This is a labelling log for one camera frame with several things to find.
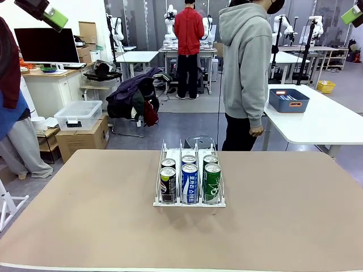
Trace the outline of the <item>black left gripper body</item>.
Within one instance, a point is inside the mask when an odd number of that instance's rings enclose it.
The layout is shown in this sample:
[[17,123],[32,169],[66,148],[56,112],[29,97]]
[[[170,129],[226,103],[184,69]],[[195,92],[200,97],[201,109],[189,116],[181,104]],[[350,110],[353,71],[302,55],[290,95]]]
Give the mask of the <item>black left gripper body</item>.
[[49,6],[48,0],[14,0],[14,3],[37,20],[45,18],[45,10]]

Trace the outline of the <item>blue plastic bin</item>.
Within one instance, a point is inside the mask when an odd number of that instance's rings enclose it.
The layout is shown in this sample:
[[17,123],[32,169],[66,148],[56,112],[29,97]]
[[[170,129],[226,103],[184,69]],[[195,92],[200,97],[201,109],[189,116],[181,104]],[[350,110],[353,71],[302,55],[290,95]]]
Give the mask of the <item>blue plastic bin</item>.
[[[296,101],[283,100],[280,95],[290,95]],[[310,98],[293,88],[272,88],[269,90],[269,103],[279,113],[304,113]]]

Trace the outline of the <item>person's right forearm grey sleeve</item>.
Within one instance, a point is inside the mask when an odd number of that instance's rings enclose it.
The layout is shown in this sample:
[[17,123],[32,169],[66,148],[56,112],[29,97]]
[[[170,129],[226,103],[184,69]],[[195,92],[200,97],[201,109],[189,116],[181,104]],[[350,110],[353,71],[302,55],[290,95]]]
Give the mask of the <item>person's right forearm grey sleeve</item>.
[[265,86],[250,84],[242,94],[244,110],[250,122],[250,128],[257,129],[262,126],[262,115],[268,95]]

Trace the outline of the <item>black computer monitor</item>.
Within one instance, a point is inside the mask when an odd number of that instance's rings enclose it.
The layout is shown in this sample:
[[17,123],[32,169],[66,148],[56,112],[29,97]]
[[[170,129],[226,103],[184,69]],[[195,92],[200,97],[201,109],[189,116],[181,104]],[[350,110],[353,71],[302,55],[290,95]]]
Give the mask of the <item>black computer monitor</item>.
[[16,28],[14,32],[26,62],[79,62],[74,35],[70,28],[64,28],[61,32],[52,28]]

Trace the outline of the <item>purple bag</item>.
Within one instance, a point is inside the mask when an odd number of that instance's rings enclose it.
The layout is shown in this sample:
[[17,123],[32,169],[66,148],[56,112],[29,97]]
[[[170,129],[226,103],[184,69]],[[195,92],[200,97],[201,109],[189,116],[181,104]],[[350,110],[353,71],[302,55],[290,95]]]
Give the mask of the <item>purple bag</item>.
[[353,63],[360,63],[361,48],[358,46],[354,39],[351,39],[348,43],[348,54],[346,61]]

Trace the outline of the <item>flat cardboard piece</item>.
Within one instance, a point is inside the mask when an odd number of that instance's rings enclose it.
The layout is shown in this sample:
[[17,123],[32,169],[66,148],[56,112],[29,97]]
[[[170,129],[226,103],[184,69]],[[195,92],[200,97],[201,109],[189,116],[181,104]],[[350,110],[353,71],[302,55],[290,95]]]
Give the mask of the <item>flat cardboard piece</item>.
[[79,35],[86,44],[97,43],[96,23],[94,22],[78,22]]

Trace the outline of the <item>wooden shelf bench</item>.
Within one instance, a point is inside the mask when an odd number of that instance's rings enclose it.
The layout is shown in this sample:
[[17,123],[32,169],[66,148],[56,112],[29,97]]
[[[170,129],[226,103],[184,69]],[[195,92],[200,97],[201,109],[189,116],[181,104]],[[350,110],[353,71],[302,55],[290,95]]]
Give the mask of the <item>wooden shelf bench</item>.
[[[303,53],[305,51],[304,45],[292,45],[292,46],[279,46],[278,49],[283,52],[299,52]],[[309,53],[317,52],[323,55],[324,65],[323,69],[333,69],[337,68],[340,70],[344,69],[346,59],[348,56],[348,48],[344,47],[328,47],[328,46],[311,46]]]

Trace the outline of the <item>small cardboard box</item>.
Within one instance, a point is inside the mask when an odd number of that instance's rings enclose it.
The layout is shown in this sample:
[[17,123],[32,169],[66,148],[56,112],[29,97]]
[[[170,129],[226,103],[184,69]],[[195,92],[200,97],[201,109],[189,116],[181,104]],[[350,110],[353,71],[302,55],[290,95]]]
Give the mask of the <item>small cardboard box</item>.
[[77,53],[80,63],[90,63],[91,56],[90,56],[90,48],[87,46],[77,47]]

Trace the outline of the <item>orange items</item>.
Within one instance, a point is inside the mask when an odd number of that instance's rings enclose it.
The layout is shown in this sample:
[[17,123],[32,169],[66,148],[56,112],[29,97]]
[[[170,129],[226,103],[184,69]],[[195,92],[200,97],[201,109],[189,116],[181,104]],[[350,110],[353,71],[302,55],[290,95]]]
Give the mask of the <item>orange items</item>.
[[19,58],[19,63],[20,63],[21,72],[26,71],[26,70],[30,71],[30,70],[34,69],[34,64],[25,63],[23,58]]

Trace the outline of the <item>black tripod stand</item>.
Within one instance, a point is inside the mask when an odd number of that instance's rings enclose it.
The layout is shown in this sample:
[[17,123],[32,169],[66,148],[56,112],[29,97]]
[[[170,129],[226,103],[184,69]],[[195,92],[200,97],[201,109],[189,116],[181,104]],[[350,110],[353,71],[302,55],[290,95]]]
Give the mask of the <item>black tripod stand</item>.
[[302,58],[301,67],[300,67],[297,82],[296,82],[296,85],[298,85],[298,86],[301,84],[301,79],[302,79],[304,67],[305,67],[305,64],[306,64],[307,55],[308,55],[308,52],[309,52],[309,49],[310,49],[311,39],[312,39],[312,36],[313,36],[314,28],[315,28],[315,26],[317,24],[317,20],[314,19],[314,18],[309,18],[309,21],[311,21],[311,25],[310,25],[310,30],[309,30],[307,43],[305,45],[305,50],[304,50],[304,54],[303,54],[303,58]]
[[282,27],[282,21],[283,21],[283,15],[279,15],[276,16],[274,18],[274,26],[273,26],[273,44],[272,44],[272,63],[271,63],[271,70],[270,70],[270,75],[269,75],[269,82],[274,80],[274,75],[275,75],[275,67],[276,67],[276,55],[279,51],[278,49],[278,41],[280,38],[280,32],[281,32],[281,27]]

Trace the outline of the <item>black bag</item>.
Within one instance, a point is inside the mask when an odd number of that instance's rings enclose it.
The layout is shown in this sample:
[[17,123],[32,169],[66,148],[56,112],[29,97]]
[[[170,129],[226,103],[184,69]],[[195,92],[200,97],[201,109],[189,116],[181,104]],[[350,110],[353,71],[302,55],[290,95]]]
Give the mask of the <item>black bag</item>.
[[102,61],[100,59],[94,63],[93,71],[86,72],[83,75],[88,80],[94,80],[97,82],[122,78],[122,73],[119,72],[117,66],[114,63]]

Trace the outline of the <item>white desk cabinet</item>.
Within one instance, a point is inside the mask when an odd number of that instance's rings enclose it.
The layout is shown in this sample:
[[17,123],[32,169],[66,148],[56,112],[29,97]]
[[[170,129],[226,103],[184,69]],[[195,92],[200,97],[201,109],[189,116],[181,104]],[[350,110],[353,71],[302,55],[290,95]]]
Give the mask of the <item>white desk cabinet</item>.
[[61,75],[45,74],[33,70],[23,75],[36,112],[42,117],[53,117],[72,101],[82,100],[81,87],[86,82],[84,73],[92,70],[93,63]]

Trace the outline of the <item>yellow crate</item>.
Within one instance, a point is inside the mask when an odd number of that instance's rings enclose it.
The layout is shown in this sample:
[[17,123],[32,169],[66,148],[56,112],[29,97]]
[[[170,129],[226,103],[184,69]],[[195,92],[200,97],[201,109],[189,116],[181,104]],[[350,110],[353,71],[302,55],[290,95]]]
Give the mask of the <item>yellow crate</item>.
[[336,84],[329,80],[320,80],[317,84],[317,90],[323,94],[331,94]]

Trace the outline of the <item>black face mask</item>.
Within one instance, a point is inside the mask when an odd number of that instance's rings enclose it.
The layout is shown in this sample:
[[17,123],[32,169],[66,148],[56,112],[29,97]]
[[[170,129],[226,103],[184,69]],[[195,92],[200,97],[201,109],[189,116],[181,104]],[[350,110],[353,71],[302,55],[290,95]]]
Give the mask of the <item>black face mask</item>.
[[278,13],[284,6],[285,0],[271,0],[271,5],[267,10],[267,14],[273,15]]

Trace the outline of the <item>small wooden side table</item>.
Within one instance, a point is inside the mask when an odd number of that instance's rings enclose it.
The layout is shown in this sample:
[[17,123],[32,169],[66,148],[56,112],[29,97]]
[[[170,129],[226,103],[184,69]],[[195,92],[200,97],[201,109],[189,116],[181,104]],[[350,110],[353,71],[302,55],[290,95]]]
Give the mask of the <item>small wooden side table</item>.
[[82,98],[84,101],[104,100],[111,93],[111,87],[81,85]]

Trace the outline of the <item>white background table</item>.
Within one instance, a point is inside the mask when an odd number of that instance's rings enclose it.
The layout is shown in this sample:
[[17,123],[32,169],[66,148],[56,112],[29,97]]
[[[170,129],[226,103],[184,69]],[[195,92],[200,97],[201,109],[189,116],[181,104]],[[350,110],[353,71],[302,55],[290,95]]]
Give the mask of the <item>white background table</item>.
[[[277,54],[271,54],[269,72],[268,72],[268,83],[269,84],[293,84],[293,74],[296,69],[302,68],[310,63],[309,60],[303,64],[303,58],[289,54],[286,52],[278,52]],[[282,70],[281,79],[275,78],[275,73],[278,69]]]
[[141,65],[142,71],[146,71],[146,67],[159,54],[158,51],[127,51],[116,57],[116,63],[125,63],[128,65],[130,77],[135,77],[134,65]]

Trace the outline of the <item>clear plastic storage box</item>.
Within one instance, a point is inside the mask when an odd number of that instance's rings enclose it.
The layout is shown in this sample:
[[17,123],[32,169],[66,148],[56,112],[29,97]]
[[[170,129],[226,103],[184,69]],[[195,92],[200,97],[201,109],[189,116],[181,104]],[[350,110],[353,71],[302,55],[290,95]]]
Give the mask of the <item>clear plastic storage box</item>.
[[72,101],[54,118],[62,131],[91,130],[102,117],[102,101]]

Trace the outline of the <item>large white table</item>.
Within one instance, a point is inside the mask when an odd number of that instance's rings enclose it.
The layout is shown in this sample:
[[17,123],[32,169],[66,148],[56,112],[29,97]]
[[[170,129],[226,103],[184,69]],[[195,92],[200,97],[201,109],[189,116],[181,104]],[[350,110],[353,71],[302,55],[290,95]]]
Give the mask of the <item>large white table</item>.
[[293,88],[306,95],[310,101],[305,113],[301,114],[279,113],[269,103],[265,104],[267,124],[263,151],[268,149],[272,126],[287,142],[295,145],[313,145],[331,158],[336,157],[341,146],[363,146],[363,116],[306,85],[270,84],[269,88]]

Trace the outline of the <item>white roll stack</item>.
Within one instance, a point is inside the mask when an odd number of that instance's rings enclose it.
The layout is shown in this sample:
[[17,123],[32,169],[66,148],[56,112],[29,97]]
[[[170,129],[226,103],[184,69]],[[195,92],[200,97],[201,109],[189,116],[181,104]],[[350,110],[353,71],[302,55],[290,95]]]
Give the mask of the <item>white roll stack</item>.
[[35,116],[31,117],[31,122],[35,131],[46,131],[48,130],[47,122],[44,117]]

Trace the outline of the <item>small wooden shelf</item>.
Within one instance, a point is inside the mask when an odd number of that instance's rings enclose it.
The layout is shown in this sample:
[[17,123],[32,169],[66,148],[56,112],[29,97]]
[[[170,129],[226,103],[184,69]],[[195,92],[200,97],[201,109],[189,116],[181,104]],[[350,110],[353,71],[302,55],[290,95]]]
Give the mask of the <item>small wooden shelf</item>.
[[37,131],[36,136],[39,143],[40,155],[46,163],[54,164],[60,157],[60,149],[56,139],[60,128],[49,128],[46,131]]

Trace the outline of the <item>background workbench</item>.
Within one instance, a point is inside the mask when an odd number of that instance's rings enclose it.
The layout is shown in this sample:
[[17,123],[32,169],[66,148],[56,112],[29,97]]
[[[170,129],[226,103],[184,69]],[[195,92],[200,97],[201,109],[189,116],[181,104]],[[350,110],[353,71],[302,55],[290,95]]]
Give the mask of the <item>background workbench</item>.
[[[170,60],[177,60],[178,58],[178,45],[177,40],[165,40],[163,46],[158,50],[163,54],[164,72],[170,74]],[[212,42],[201,42],[200,59],[204,60],[204,66],[202,66],[202,74],[207,74],[206,78],[203,78],[203,87],[206,88],[208,94],[212,94],[212,68],[213,59],[217,53],[217,49],[213,48]]]

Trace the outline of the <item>person in grey hoodie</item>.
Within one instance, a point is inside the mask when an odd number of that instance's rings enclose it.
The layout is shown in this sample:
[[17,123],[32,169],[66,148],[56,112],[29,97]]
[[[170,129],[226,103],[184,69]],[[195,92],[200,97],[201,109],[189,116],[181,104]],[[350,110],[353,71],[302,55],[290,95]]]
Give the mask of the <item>person in grey hoodie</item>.
[[250,135],[242,94],[250,84],[261,84],[268,95],[273,44],[267,14],[270,5],[271,0],[231,0],[229,6],[219,12],[227,121],[223,151],[251,151],[257,139]]

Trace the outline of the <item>large cardboard box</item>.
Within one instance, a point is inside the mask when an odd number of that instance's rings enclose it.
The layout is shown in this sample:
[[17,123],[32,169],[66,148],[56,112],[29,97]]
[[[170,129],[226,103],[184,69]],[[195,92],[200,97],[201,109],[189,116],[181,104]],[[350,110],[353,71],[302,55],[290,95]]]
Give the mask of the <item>large cardboard box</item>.
[[60,131],[56,134],[56,140],[64,163],[81,149],[106,148],[109,142],[109,128],[107,116],[98,119],[91,130]]

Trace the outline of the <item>person in red jacket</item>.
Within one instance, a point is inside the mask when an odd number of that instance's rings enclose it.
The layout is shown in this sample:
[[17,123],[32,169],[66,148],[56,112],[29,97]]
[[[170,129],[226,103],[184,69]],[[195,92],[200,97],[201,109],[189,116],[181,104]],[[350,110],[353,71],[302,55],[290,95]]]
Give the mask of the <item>person in red jacket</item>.
[[174,31],[178,39],[178,91],[176,97],[185,99],[198,98],[198,54],[200,40],[204,36],[201,15],[195,10],[196,0],[184,0],[185,8],[177,14]]

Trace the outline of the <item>red bag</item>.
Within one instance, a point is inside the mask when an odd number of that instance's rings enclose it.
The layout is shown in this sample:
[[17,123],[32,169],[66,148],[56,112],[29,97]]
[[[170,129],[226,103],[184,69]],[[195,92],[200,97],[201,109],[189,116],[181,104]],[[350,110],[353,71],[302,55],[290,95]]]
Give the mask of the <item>red bag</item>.
[[144,102],[143,121],[144,121],[144,126],[147,127],[154,126],[159,121],[158,115],[153,105],[149,101]]

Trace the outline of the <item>person in maroon sweater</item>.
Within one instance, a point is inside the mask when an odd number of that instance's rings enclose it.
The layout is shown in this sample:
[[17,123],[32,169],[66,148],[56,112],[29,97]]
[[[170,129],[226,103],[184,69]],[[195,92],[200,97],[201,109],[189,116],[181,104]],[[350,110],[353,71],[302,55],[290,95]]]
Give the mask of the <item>person in maroon sweater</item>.
[[12,173],[24,180],[46,178],[53,168],[40,156],[30,108],[21,92],[19,50],[0,17],[0,156]]

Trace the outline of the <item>grey stool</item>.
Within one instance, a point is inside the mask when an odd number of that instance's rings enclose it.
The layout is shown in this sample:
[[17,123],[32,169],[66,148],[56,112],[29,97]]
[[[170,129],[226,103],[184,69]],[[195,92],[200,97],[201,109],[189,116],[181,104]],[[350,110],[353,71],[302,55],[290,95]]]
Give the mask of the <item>grey stool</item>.
[[191,136],[185,139],[183,147],[194,149],[195,144],[198,145],[199,149],[210,148],[210,146],[214,144],[214,140],[207,135]]

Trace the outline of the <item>white stand frame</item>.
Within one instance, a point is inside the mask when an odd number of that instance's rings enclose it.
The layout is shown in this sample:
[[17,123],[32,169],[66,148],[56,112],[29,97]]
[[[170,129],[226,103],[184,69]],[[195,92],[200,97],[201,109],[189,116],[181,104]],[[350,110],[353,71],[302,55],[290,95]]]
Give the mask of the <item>white stand frame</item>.
[[0,233],[5,229],[28,199],[29,195],[26,195],[25,197],[12,196],[5,189],[2,180],[0,179]]

